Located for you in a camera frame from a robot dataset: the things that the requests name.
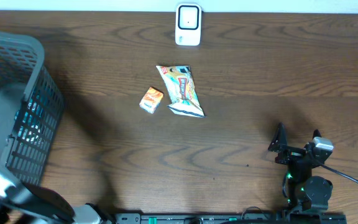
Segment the yellow snack bag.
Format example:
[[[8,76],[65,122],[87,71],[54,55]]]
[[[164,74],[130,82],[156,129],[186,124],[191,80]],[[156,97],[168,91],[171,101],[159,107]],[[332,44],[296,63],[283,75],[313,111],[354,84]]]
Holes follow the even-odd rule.
[[[195,91],[195,83],[189,65],[156,66],[167,88],[171,104],[167,107],[177,115],[204,118]]]

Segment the orange small box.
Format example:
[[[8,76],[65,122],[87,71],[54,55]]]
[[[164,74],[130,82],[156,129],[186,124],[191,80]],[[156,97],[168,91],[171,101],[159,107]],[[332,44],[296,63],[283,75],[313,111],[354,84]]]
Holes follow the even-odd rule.
[[[163,93],[153,87],[150,87],[142,97],[139,106],[146,112],[154,114],[162,99]]]

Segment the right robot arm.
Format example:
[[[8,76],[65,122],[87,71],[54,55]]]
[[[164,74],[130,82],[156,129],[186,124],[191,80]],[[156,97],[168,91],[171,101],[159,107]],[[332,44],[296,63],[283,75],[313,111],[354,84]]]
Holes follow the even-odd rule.
[[[277,164],[287,166],[283,194],[289,199],[290,213],[322,213],[328,209],[333,184],[313,175],[312,170],[323,165],[333,149],[333,143],[323,138],[317,129],[304,147],[289,146],[284,125],[278,124],[268,150],[277,153]]]

